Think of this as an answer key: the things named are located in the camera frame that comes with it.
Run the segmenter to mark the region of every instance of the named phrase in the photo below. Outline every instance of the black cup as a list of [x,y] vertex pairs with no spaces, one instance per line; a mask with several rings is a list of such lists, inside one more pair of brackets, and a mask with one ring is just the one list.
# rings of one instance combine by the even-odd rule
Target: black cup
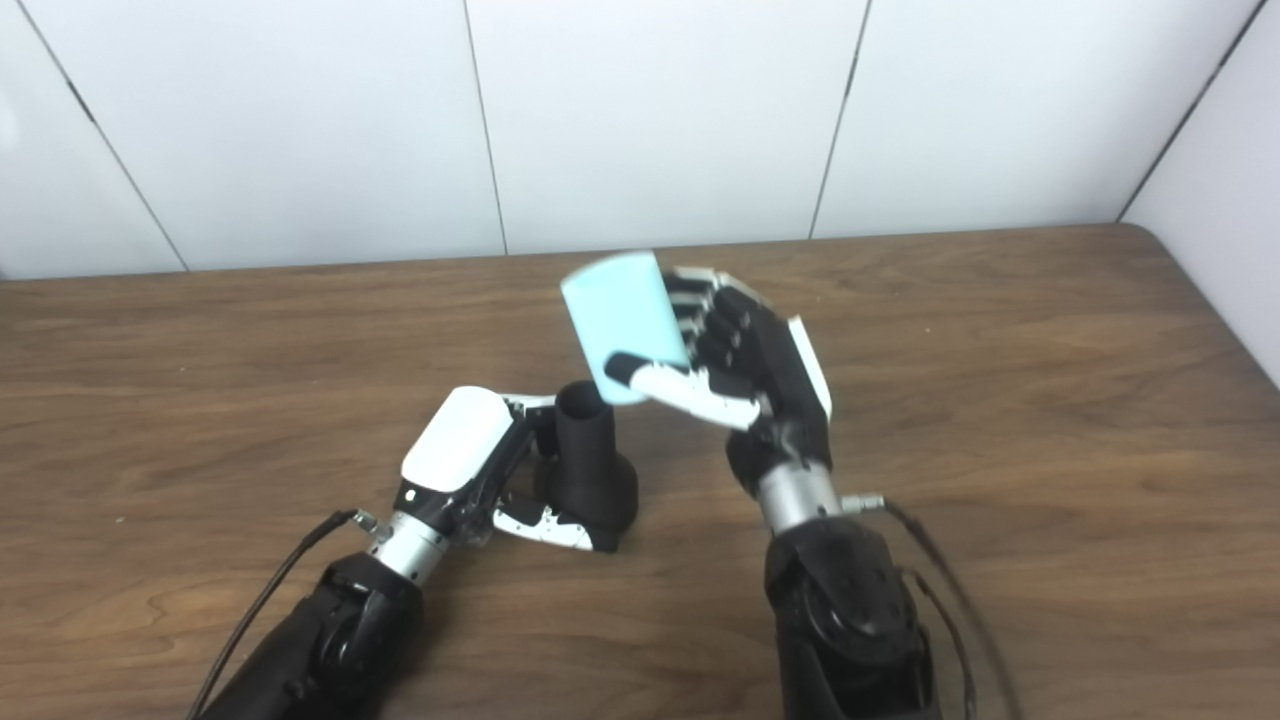
[[586,525],[621,534],[636,519],[636,471],[618,454],[613,407],[591,380],[556,396],[556,460],[539,468],[538,488],[552,509]]

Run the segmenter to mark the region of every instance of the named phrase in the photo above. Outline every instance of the robotic hand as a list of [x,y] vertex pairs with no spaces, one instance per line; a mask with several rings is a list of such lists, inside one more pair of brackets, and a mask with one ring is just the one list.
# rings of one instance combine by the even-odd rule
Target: robotic hand
[[940,719],[911,596],[883,538],[844,516],[832,488],[831,393],[800,318],[714,270],[664,281],[690,365],[618,352],[605,374],[730,428],[730,468],[773,536],[765,593],[787,717]]
[[[550,495],[590,520],[504,492],[535,441],[544,457],[558,457]],[[379,524],[365,511],[339,512],[308,536],[233,633],[188,717],[371,715],[419,635],[422,588],[451,546],[483,543],[498,528],[539,542],[612,552],[635,516],[635,477],[628,486],[626,470],[630,465],[613,448],[612,413],[593,383],[573,383],[547,397],[456,388],[404,457],[390,521]],[[599,482],[593,473],[611,478]],[[262,639],[205,708],[238,634],[283,574],[306,547],[348,519],[372,536],[369,550],[329,565],[311,594]]]

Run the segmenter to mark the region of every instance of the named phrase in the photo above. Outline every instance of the white wall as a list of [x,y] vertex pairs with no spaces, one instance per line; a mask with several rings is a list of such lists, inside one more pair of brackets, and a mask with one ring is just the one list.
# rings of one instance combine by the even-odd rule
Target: white wall
[[26,1],[191,268],[503,251],[460,0]]
[[1280,384],[1280,6],[1267,4],[1124,219],[1152,231]]
[[814,234],[1115,220],[1256,0],[876,0]]
[[0,278],[180,269],[22,10],[0,0]]
[[861,0],[471,0],[512,252],[809,233]]
[[[1110,222],[1256,0],[26,1],[205,269]],[[19,54],[0,273],[172,269]]]

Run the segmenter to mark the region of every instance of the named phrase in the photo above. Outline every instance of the wood grain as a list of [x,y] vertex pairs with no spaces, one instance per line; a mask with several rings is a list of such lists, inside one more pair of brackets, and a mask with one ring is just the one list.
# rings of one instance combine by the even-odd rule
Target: wood grain
[[[1151,236],[659,258],[804,315],[840,488],[932,528],[1028,717],[1275,714],[1280,398]],[[338,507],[385,511],[452,387],[584,377],[557,282],[586,259],[0,284],[0,716],[180,716],[298,537]],[[500,536],[452,552],[383,717],[780,716],[765,538],[722,433],[655,406],[618,428],[643,486],[622,552]],[[362,544],[344,530],[312,551],[244,650]],[[954,708],[945,643],[940,660]]]

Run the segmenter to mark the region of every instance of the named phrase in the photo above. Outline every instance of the wire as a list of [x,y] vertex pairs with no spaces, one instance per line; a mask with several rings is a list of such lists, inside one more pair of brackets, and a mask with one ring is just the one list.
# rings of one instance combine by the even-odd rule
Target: wire
[[964,716],[965,720],[974,720],[978,716],[978,687],[973,682],[973,666],[969,664],[969,651],[964,647],[964,639],[960,637],[960,628],[956,625],[955,620],[951,619],[951,614],[947,612],[947,607],[942,605],[938,596],[934,594],[933,588],[929,583],[924,582],[924,577],[911,570],[910,568],[899,568],[897,570],[902,575],[910,575],[915,584],[924,593],[924,597],[929,598],[933,603],[933,609],[938,611],[942,616],[942,623],[947,626],[947,632],[951,633],[951,644],[956,647],[956,657],[960,659],[960,674],[964,675]]
[[248,606],[248,611],[246,611],[244,616],[241,618],[241,621],[237,623],[230,637],[227,638],[227,644],[223,646],[223,651],[219,652],[218,659],[214,660],[214,666],[209,669],[209,676],[205,678],[205,684],[200,687],[200,692],[196,693],[196,701],[191,703],[191,710],[187,711],[187,720],[196,720],[196,717],[205,711],[205,703],[209,702],[209,693],[212,692],[214,684],[218,683],[218,676],[221,675],[223,667],[225,667],[227,661],[230,660],[232,652],[244,635],[244,630],[247,630],[250,624],[253,623],[253,618],[257,618],[257,612],[262,610],[266,601],[271,598],[271,593],[275,592],[275,588],[280,587],[280,583],[284,582],[284,577],[289,574],[289,570],[292,570],[298,562],[298,559],[301,559],[306,551],[311,550],[311,546],[320,542],[325,536],[343,527],[348,520],[355,518],[357,512],[358,510],[339,510],[338,512],[334,512],[323,523],[316,525],[314,530],[303,536],[298,546],[293,548],[293,552],[284,559],[284,562],[282,562],[275,570],[271,579],[266,582],[266,587],[264,587],[262,592],[257,594],[257,600],[253,601],[253,605]]
[[[924,524],[909,515],[897,503],[884,500],[884,511],[892,515],[899,523],[902,524],[904,528],[906,528],[911,539],[920,546],[924,555],[929,557],[929,562],[932,562],[933,566],[938,569],[938,573],[942,574],[942,579],[946,580],[947,587],[951,588],[951,593],[956,596],[957,601],[960,601],[960,609],[964,610],[964,612],[973,621],[974,633],[978,635],[978,642],[982,643],[983,652],[991,659],[991,665],[996,674],[996,683],[1000,685],[1000,694],[1005,701],[1009,717],[1011,720],[1021,720],[1023,708],[1018,702],[1018,693],[1014,691],[1014,680],[1009,674],[1009,666],[1005,664],[1005,656],[1001,655],[1000,647],[996,646],[996,641],[992,637],[991,630],[987,629],[987,623],[982,619],[982,614],[978,612],[973,601],[969,600],[969,593],[965,592],[964,585],[960,584],[960,579],[956,574],[951,571],[951,564],[948,564],[947,559],[942,555],[942,550],[940,550],[937,543],[933,542],[929,532],[924,529]],[[946,615],[943,615],[943,621],[946,621]]]

